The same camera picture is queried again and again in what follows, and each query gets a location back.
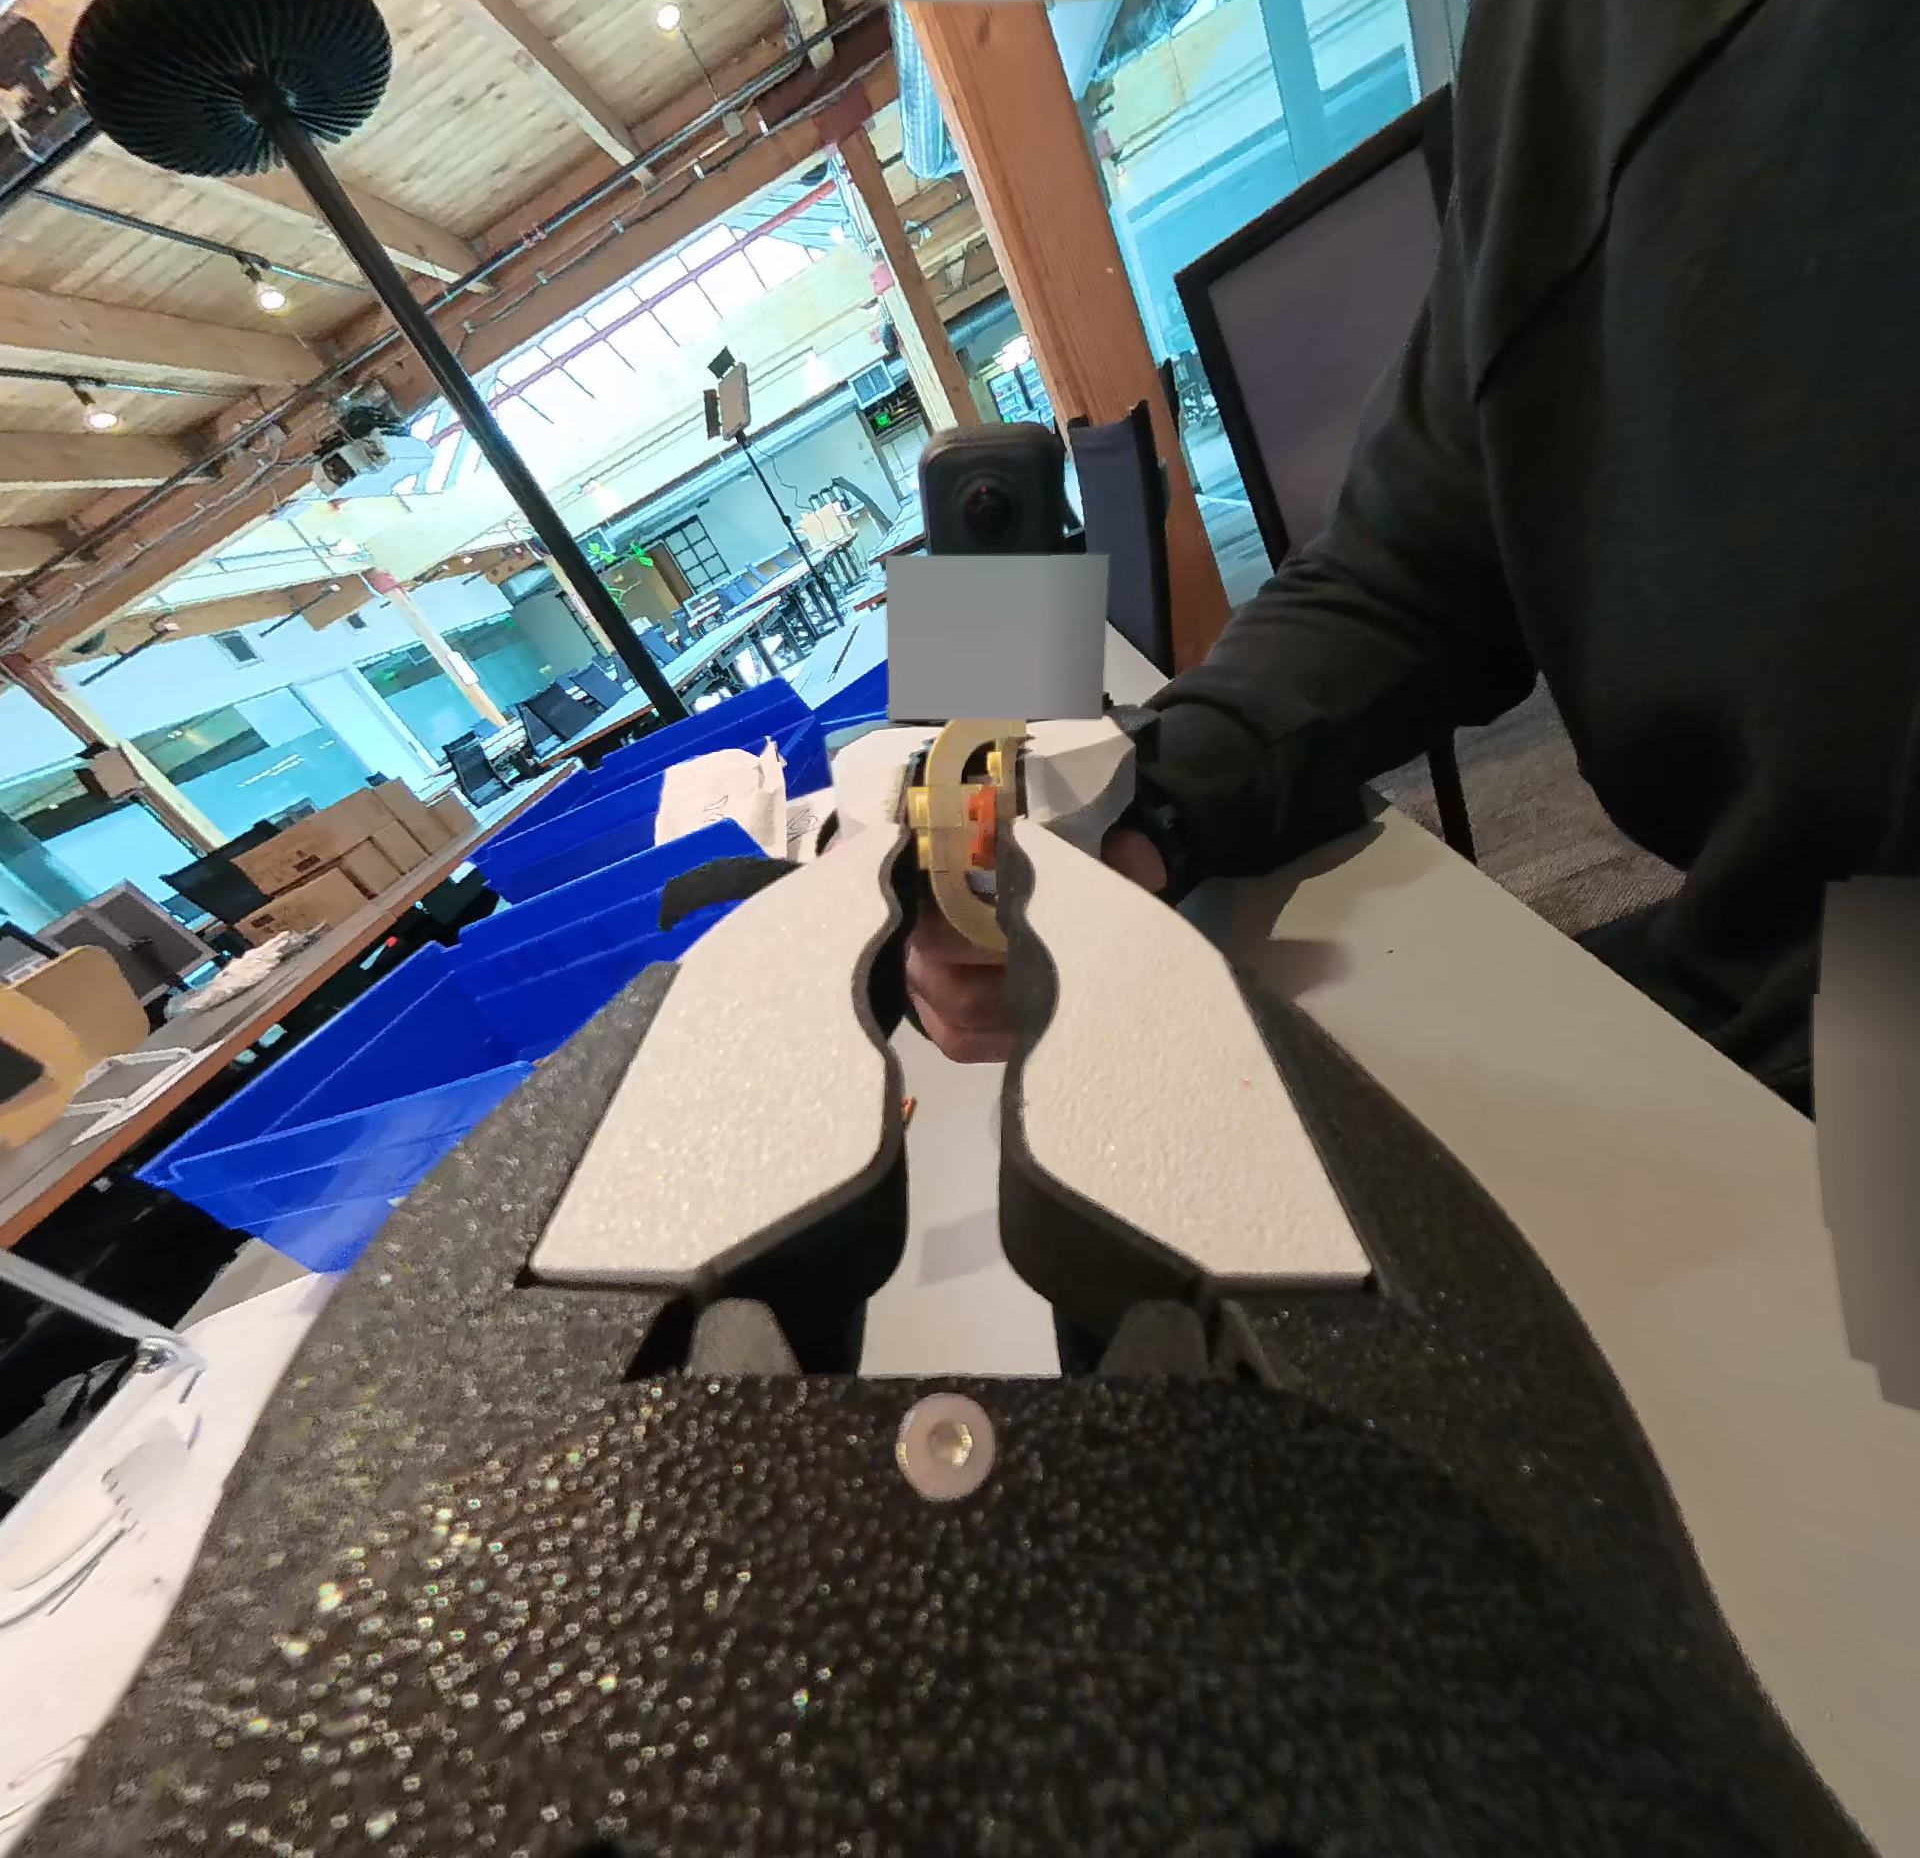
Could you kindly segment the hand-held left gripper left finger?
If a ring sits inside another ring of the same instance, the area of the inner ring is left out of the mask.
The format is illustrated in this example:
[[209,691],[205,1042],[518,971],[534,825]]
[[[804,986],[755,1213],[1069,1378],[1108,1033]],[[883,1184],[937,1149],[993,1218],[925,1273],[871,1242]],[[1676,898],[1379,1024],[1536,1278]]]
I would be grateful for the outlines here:
[[902,1075],[871,1003],[902,835],[853,835],[677,964],[527,1270],[861,1312],[906,1242]]

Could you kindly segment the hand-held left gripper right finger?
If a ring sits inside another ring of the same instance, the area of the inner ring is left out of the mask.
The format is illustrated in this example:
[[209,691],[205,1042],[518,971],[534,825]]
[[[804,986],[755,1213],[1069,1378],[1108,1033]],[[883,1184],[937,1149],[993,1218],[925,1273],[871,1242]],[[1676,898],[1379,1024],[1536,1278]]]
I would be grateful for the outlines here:
[[999,1239],[1056,1312],[1363,1286],[1369,1254],[1233,969],[1031,819],[999,866]]

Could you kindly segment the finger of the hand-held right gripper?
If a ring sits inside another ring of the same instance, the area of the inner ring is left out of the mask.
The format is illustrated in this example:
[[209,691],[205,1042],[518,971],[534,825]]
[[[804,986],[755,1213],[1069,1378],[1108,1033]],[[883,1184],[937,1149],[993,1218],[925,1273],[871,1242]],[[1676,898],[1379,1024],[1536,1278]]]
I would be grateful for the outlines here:
[[1044,718],[1021,741],[1021,817],[1079,853],[1100,853],[1134,806],[1137,749],[1116,718]]
[[830,756],[831,831],[827,851],[876,832],[894,839],[919,756],[916,725],[886,725],[841,745]]

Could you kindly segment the tan arch brick assembly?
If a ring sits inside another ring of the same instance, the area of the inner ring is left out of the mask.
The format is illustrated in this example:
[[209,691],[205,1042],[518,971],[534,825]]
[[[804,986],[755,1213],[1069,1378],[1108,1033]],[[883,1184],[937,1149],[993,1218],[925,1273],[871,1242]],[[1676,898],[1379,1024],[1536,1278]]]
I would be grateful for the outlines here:
[[1024,718],[952,718],[908,768],[902,822],[923,898],[971,951],[1006,957],[998,870],[1024,815]]

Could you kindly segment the person's right forearm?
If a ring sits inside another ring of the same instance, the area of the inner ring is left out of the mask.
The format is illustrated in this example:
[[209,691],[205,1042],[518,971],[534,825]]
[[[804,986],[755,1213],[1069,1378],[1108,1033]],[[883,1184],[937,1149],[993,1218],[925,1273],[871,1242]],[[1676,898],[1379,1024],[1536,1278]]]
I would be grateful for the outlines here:
[[1325,531],[1154,700],[1108,862],[1167,901],[1363,822],[1363,790],[1533,689],[1476,424],[1369,430]]

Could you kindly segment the grey desk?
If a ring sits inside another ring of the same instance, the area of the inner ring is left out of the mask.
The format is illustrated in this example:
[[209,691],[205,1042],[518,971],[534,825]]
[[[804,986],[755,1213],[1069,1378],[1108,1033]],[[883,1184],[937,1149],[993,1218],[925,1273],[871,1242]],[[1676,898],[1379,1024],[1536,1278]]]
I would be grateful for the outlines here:
[[[1404,815],[1186,915],[1410,1110],[1571,1299],[1834,1790],[1914,1790],[1916,1410],[1849,1352],[1813,1126]],[[3,1634],[5,1845],[151,1644],[331,1285],[241,1253],[186,1333],[203,1484]]]

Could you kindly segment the person's right hand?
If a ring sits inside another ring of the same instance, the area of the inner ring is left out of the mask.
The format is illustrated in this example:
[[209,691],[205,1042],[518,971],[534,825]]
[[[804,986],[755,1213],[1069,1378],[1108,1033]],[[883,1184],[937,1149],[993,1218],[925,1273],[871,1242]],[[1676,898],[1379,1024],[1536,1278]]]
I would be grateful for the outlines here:
[[1006,1064],[1016,1028],[1006,1009],[1004,953],[974,944],[925,903],[902,953],[903,998],[918,1031],[956,1064]]

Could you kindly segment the crumpled white paper bag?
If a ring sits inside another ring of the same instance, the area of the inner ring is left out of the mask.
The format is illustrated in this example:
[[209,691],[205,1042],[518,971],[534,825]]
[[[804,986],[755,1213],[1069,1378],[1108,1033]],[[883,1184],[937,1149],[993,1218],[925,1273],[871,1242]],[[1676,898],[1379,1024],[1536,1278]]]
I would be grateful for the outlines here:
[[711,750],[660,773],[651,847],[732,825],[762,856],[784,862],[789,856],[787,805],[785,765],[775,739]]

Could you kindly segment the thick wooden column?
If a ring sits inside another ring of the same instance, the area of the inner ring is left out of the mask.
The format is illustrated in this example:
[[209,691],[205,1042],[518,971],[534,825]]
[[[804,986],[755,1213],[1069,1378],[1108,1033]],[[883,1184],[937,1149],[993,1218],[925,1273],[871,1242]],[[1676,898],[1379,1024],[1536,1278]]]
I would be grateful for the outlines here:
[[1227,623],[1212,540],[1046,4],[902,7],[1058,418],[1146,406],[1163,461],[1173,669]]

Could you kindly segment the row of office tables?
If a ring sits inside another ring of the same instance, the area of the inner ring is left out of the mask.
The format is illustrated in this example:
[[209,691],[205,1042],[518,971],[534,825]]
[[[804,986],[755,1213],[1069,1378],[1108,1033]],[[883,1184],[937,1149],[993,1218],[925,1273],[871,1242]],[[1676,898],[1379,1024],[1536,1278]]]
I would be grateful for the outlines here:
[[[686,708],[770,683],[849,623],[851,597],[869,564],[851,513],[824,506],[804,515],[800,526],[798,551],[720,587],[718,612],[693,631],[689,644],[660,663],[665,685]],[[582,687],[567,687],[561,696],[590,714],[572,736],[561,736],[532,702],[522,704],[520,718],[507,728],[535,759],[583,759],[590,745],[614,746],[617,732],[645,731],[658,718],[650,696],[635,685],[615,687],[606,704],[586,696]]]

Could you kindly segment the light panel on stand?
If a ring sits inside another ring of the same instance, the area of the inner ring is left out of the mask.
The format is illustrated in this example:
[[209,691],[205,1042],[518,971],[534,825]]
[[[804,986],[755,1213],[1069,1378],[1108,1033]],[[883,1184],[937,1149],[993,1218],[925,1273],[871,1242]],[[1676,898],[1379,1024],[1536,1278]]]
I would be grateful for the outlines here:
[[827,579],[822,572],[814,553],[806,547],[800,528],[793,516],[784,509],[779,499],[773,493],[772,480],[762,469],[754,446],[752,446],[752,388],[749,372],[743,360],[736,359],[729,348],[718,350],[708,360],[710,384],[702,394],[703,402],[703,421],[710,440],[732,446],[737,457],[746,463],[752,478],[760,486],[762,495],[773,509],[779,528],[800,563],[800,569],[806,576],[806,587],[822,610],[827,614],[827,620],[839,628],[846,625],[846,614],[827,587]]

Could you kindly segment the black framed monitor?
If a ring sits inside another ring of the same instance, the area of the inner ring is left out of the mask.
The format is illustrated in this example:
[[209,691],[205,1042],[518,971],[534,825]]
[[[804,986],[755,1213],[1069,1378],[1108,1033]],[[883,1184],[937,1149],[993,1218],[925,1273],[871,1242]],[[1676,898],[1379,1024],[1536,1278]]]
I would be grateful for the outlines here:
[[1271,566],[1323,526],[1426,300],[1453,89],[1423,96],[1173,276]]

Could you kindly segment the stack of cardboard boxes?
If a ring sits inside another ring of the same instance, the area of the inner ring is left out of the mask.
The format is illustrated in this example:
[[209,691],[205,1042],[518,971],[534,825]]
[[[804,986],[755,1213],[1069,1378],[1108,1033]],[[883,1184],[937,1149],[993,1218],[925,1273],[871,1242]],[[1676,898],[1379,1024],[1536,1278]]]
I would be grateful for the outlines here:
[[471,832],[458,794],[426,803],[402,780],[349,793],[238,855],[236,872],[257,897],[236,933],[260,944],[338,927]]

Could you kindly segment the wooden side table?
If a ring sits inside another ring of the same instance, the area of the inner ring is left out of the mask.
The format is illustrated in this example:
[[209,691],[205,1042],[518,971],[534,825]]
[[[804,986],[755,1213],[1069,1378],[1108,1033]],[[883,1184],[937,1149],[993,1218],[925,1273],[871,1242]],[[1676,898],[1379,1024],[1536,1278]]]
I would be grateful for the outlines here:
[[151,1033],[134,1053],[105,1058],[53,1125],[1,1160],[1,1245],[14,1247],[59,1204],[136,1149],[156,1126],[208,1091],[244,1053],[279,1028],[325,983],[361,964],[396,925],[474,853],[553,794],[582,767],[567,762],[488,806],[475,825],[345,921],[311,934],[244,992]]

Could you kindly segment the person's dark jacket torso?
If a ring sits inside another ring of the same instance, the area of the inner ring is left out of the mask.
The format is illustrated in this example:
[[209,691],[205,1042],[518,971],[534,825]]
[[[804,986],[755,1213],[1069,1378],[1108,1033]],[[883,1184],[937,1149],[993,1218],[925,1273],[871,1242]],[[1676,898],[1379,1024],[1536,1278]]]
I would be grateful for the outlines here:
[[1684,877],[1606,953],[1801,1112],[1827,887],[1916,872],[1916,18],[1473,0],[1361,437],[1472,421],[1536,685]]

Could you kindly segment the black floor lamp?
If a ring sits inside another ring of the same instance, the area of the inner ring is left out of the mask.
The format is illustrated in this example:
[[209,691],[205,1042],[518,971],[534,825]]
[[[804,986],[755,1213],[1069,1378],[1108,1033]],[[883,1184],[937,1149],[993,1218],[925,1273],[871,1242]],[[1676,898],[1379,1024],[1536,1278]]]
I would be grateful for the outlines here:
[[90,0],[66,65],[88,118],[148,166],[208,179],[276,166],[293,174],[660,722],[687,718],[676,687],[323,161],[323,147],[365,125],[387,91],[392,41],[375,2]]

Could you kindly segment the thin wooden post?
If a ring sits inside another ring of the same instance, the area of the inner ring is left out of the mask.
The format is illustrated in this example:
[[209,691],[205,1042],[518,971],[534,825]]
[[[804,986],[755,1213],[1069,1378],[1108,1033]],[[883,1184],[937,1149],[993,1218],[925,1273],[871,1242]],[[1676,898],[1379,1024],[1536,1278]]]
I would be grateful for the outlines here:
[[974,428],[979,410],[948,329],[933,305],[900,210],[863,122],[834,148],[848,210],[871,262],[876,298],[891,329],[930,435]]

